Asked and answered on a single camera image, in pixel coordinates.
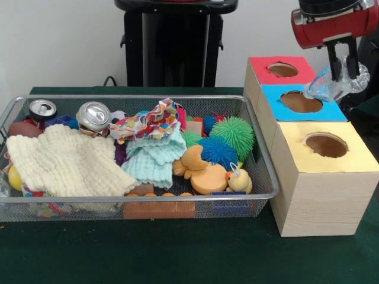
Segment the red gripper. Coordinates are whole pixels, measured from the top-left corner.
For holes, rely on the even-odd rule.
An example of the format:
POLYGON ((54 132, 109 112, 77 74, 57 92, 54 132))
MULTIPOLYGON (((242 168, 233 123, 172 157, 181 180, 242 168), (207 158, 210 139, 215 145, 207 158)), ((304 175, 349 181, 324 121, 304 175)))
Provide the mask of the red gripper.
POLYGON ((350 9, 340 15, 315 18, 313 22, 308 22, 307 17, 299 9, 291 14, 293 32, 302 49, 322 46, 328 41, 330 71, 332 80, 335 82, 339 81, 342 70, 342 63, 337 57, 335 46, 343 43, 342 40, 335 39, 351 36, 347 39, 349 54, 346 57, 346 66, 349 77, 356 79, 360 72, 355 38, 371 34, 375 31, 377 24, 378 5, 359 11, 350 9))

